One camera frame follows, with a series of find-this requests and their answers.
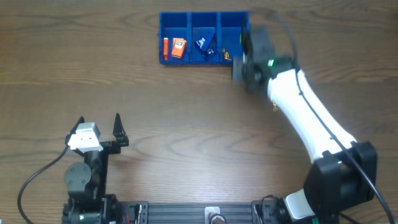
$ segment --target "green indicator light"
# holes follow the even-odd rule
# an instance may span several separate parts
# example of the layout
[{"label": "green indicator light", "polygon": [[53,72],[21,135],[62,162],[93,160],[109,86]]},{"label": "green indicator light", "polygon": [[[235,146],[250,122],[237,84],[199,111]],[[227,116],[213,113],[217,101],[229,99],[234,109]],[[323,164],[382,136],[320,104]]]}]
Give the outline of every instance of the green indicator light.
[{"label": "green indicator light", "polygon": [[274,64],[274,60],[268,60],[268,67],[271,67]]}]

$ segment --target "blue divided container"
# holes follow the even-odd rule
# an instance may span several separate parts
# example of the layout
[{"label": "blue divided container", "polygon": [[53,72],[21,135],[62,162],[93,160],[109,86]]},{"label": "blue divided container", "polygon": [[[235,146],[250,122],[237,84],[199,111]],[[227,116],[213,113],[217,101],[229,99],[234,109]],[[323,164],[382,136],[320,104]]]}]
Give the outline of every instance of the blue divided container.
[{"label": "blue divided container", "polygon": [[[221,49],[229,57],[243,54],[240,35],[243,20],[249,27],[249,13],[240,12],[161,12],[159,21],[159,62],[164,65],[232,65],[225,60]],[[195,41],[215,32],[216,55],[206,59],[195,46]],[[169,38],[169,59],[163,60],[163,38]],[[171,57],[173,38],[187,41],[183,58]]]}]

